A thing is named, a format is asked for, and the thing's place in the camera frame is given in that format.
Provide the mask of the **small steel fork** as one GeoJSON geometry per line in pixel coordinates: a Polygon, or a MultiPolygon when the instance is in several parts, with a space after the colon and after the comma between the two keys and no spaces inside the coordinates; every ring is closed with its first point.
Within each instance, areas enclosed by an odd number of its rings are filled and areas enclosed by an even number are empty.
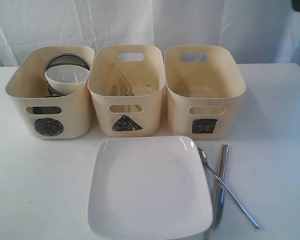
{"type": "Polygon", "coordinates": [[[124,76],[122,71],[117,67],[117,65],[114,65],[115,72],[116,72],[116,81],[117,81],[117,92],[120,96],[125,93],[126,96],[134,96],[132,92],[132,86],[127,80],[127,78],[124,76]]]}

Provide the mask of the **steel spoon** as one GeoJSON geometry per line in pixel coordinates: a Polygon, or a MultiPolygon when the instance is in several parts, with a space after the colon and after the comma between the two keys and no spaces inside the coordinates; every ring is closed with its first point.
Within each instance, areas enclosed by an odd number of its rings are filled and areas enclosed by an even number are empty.
{"type": "Polygon", "coordinates": [[[236,207],[240,210],[240,212],[243,214],[243,216],[245,217],[245,219],[250,223],[250,225],[258,230],[260,228],[259,224],[257,223],[257,221],[249,214],[249,212],[244,208],[244,206],[238,201],[238,199],[235,197],[235,195],[230,191],[230,189],[228,188],[228,186],[225,184],[225,182],[215,173],[214,170],[212,170],[212,168],[209,166],[208,164],[208,160],[207,160],[207,156],[205,154],[205,152],[203,151],[203,149],[201,149],[200,147],[197,148],[198,150],[198,154],[200,156],[202,165],[205,169],[209,170],[215,177],[215,179],[218,181],[218,183],[221,185],[221,187],[228,193],[228,195],[230,196],[231,200],[234,202],[234,204],[236,205],[236,207]]]}

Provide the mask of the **small white bowl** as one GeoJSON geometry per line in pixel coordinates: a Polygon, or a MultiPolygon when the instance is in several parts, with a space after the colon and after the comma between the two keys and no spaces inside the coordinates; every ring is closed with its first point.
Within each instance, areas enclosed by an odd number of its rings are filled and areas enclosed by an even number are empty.
{"type": "Polygon", "coordinates": [[[82,66],[62,64],[45,71],[47,83],[56,92],[70,95],[84,86],[90,71],[82,66]]]}

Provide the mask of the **stainless steel bowl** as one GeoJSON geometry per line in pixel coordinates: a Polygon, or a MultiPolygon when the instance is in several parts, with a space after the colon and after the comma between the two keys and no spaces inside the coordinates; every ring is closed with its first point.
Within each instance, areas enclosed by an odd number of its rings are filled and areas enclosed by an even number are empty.
{"type": "Polygon", "coordinates": [[[67,95],[61,94],[61,93],[53,90],[52,87],[48,84],[46,77],[45,77],[45,71],[47,69],[54,67],[54,66],[58,66],[58,65],[76,65],[76,66],[84,67],[90,71],[90,65],[88,64],[88,62],[77,54],[61,53],[61,54],[55,55],[47,62],[45,69],[44,69],[44,78],[45,78],[45,82],[46,82],[46,85],[47,85],[47,88],[48,88],[48,91],[50,94],[67,96],[67,95]]]}

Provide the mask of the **steel mug with wire handle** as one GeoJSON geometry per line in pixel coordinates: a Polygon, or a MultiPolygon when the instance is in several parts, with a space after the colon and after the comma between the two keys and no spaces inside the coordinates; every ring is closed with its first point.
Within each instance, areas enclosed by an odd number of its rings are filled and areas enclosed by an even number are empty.
{"type": "Polygon", "coordinates": [[[32,112],[34,115],[57,115],[62,110],[57,106],[34,106],[32,112]]]}

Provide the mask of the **cream bin with triangle mark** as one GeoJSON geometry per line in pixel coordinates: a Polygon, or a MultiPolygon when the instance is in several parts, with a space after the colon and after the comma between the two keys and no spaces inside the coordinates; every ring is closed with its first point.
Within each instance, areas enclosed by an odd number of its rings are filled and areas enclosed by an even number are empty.
{"type": "Polygon", "coordinates": [[[165,70],[161,50],[148,44],[110,45],[98,51],[87,82],[101,131],[110,137],[147,137],[160,125],[165,70]],[[134,96],[118,96],[115,63],[134,96]]]}

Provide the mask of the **cream bin with square mark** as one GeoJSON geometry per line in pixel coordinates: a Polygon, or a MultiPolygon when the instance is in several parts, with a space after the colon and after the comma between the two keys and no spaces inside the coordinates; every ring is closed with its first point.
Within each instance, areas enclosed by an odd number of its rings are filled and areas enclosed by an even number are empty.
{"type": "Polygon", "coordinates": [[[164,66],[171,133],[225,137],[247,89],[231,53],[217,45],[175,45],[166,49],[164,66]]]}

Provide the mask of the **white square plate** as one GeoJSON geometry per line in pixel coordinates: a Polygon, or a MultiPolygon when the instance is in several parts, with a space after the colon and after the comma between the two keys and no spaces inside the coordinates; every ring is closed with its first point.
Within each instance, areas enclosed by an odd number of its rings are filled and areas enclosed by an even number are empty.
{"type": "Polygon", "coordinates": [[[172,240],[206,231],[213,209],[194,140],[112,137],[97,149],[87,225],[111,240],[172,240]]]}

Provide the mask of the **cream bin with circle mark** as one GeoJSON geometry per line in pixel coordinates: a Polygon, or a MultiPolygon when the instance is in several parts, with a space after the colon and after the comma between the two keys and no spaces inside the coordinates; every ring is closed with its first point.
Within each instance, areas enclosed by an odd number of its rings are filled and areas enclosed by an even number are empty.
{"type": "Polygon", "coordinates": [[[31,52],[5,87],[15,109],[30,134],[38,139],[74,139],[84,135],[93,118],[93,104],[84,84],[78,91],[55,98],[50,95],[44,78],[48,61],[59,54],[81,56],[92,65],[95,51],[84,45],[46,46],[31,52]],[[33,114],[33,107],[59,107],[60,114],[33,114]]]}

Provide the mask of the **white curtain backdrop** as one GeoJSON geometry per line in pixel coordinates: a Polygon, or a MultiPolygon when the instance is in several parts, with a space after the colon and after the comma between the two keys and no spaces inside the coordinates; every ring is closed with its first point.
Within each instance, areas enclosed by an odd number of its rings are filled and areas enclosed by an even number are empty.
{"type": "Polygon", "coordinates": [[[289,0],[0,0],[0,67],[47,46],[129,44],[217,45],[239,64],[300,66],[300,12],[289,0]]]}

